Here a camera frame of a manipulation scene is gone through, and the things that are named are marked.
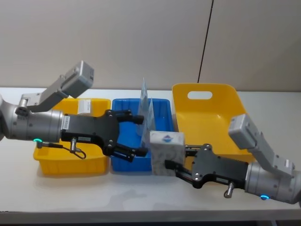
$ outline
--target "white sticker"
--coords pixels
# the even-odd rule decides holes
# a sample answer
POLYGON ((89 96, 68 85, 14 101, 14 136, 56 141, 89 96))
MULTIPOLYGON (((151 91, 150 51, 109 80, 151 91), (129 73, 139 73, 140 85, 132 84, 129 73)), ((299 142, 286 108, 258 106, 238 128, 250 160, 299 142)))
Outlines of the white sticker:
POLYGON ((91 141, 91 138, 90 137, 79 137, 78 140, 81 140, 81 141, 91 141))
POLYGON ((79 108, 77 114, 91 114, 91 100, 82 99, 79 100, 79 108))
POLYGON ((69 129, 70 116, 64 116, 62 129, 69 129))

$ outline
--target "yellow tote with handle hole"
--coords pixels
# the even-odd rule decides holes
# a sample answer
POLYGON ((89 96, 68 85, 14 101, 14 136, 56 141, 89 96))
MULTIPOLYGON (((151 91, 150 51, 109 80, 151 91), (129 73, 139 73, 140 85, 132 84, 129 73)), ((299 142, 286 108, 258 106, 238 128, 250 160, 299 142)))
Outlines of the yellow tote with handle hole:
MULTIPOLYGON (((63 111, 64 114, 77 114, 79 100, 64 99, 53 109, 63 111)), ((105 110, 111 108, 111 101, 108 99, 91 98, 90 100, 91 116, 102 116, 105 110)), ((60 140, 59 144, 70 148, 70 142, 60 140)), ((33 157, 40 162, 41 170, 45 175, 104 174, 107 172, 109 158, 103 154, 99 146, 77 143, 77 147, 87 154, 86 159, 79 159, 64 149, 48 147, 35 148, 33 157)))
MULTIPOLYGON (((180 83, 173 86, 172 92, 174 116, 178 130, 185 134, 187 145, 209 143, 216 155, 254 161, 253 156, 246 149, 239 150, 228 135, 231 118, 246 113, 232 86, 180 83)), ((192 161, 193 157, 188 157, 185 167, 191 169, 192 161)))

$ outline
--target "tissue box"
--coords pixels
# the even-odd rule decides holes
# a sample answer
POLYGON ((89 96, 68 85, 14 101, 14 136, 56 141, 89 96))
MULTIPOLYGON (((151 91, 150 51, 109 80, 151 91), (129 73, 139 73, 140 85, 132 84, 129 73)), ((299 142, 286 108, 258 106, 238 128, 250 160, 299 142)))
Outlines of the tissue box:
POLYGON ((154 175, 175 176, 175 172, 165 168, 165 160, 179 164, 185 161, 185 139, 183 133, 150 132, 151 169, 154 175))

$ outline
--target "blue logo on box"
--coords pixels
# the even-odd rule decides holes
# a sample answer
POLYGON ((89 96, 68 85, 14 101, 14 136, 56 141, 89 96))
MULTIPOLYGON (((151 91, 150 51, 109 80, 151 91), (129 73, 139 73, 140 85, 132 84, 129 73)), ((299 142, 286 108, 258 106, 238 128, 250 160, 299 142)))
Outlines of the blue logo on box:
POLYGON ((166 135, 165 137, 163 137, 163 141, 165 141, 166 143, 169 143, 169 142, 171 142, 172 141, 172 139, 173 139, 173 137, 170 137, 169 135, 166 135))

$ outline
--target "beige wall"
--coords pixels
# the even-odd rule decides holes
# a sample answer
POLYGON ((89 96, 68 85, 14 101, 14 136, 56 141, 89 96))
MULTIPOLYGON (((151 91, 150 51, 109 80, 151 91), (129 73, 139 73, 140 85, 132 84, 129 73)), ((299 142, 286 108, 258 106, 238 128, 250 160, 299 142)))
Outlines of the beige wall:
POLYGON ((215 0, 200 81, 301 91, 301 1, 215 0))
POLYGON ((46 87, 79 60, 94 88, 196 82, 211 0, 0 0, 1 86, 46 87))
MULTIPOLYGON (((0 0, 0 86, 47 87, 81 59, 94 88, 197 82, 211 3, 0 0)), ((200 82, 301 91, 300 21, 300 0, 215 0, 200 82)))

